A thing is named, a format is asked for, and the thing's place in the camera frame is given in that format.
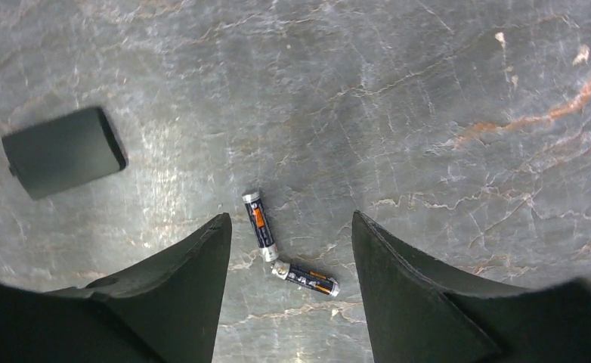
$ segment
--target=battery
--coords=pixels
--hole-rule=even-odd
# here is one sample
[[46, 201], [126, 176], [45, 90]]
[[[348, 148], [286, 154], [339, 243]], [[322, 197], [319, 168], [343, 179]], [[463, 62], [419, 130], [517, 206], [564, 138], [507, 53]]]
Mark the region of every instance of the battery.
[[265, 262], [275, 261], [280, 254], [277, 251], [271, 230], [269, 230], [269, 222], [265, 215], [265, 206], [260, 199], [260, 192], [256, 191], [245, 194], [242, 196], [242, 199], [244, 200], [246, 211], [249, 214], [255, 236], [258, 238], [258, 247], [260, 248], [262, 259]]
[[338, 296], [340, 292], [340, 285], [333, 278], [280, 260], [274, 261], [271, 274], [325, 295]]

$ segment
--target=orange marble vein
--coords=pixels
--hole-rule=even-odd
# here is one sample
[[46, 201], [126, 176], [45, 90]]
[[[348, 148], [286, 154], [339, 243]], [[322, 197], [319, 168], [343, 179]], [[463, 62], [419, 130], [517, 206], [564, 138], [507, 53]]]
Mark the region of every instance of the orange marble vein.
[[455, 138], [452, 138], [450, 141], [451, 144], [454, 145], [454, 148], [458, 148], [468, 141], [479, 139], [482, 136], [482, 134], [486, 132], [514, 132], [523, 128], [524, 126], [533, 125], [535, 123], [553, 122], [563, 116], [567, 116], [571, 113], [576, 113], [582, 110], [590, 99], [591, 77], [587, 81], [585, 81], [583, 87], [580, 88], [580, 91], [578, 92], [578, 95], [576, 95], [576, 97], [563, 104], [554, 106], [543, 115], [521, 117], [520, 119], [517, 119], [504, 126], [496, 125], [494, 123], [476, 123], [474, 125], [467, 127], [460, 135], [456, 136]]

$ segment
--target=marble surface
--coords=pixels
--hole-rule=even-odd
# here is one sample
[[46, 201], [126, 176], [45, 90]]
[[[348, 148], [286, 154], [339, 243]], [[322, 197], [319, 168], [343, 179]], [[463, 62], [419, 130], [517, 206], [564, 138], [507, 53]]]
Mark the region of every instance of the marble surface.
[[[0, 136], [78, 107], [129, 166], [31, 201], [0, 142], [0, 281], [82, 286], [216, 213], [214, 361], [372, 361], [351, 213], [496, 281], [591, 274], [591, 1], [0, 0]], [[271, 277], [240, 195], [333, 299]]]

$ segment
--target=stone floor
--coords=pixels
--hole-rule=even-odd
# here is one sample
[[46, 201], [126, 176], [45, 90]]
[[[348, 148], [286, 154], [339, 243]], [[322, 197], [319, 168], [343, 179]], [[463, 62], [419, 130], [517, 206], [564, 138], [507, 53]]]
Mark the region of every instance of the stone floor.
[[[97, 104], [119, 174], [31, 201], [0, 142], [0, 281], [82, 286], [229, 212], [216, 362], [373, 360], [354, 209], [496, 281], [591, 274], [591, 1], [0, 0], [0, 136]], [[337, 298], [271, 277], [255, 186]]]

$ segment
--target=black and orange battery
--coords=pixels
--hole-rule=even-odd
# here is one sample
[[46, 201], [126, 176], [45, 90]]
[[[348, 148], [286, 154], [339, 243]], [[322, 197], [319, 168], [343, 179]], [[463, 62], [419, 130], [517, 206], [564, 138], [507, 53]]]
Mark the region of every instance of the black and orange battery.
[[260, 254], [265, 262], [275, 261], [280, 254], [277, 251], [277, 246], [271, 230], [269, 229], [269, 222], [265, 215], [265, 205], [262, 204], [260, 199], [260, 192], [252, 192], [244, 194], [242, 196], [244, 200], [244, 206], [249, 214], [251, 220], [251, 226], [255, 232], [255, 236], [258, 239], [258, 247], [260, 248]]
[[280, 260], [274, 261], [271, 266], [271, 274], [325, 295], [335, 297], [340, 292], [340, 285], [336, 280]]

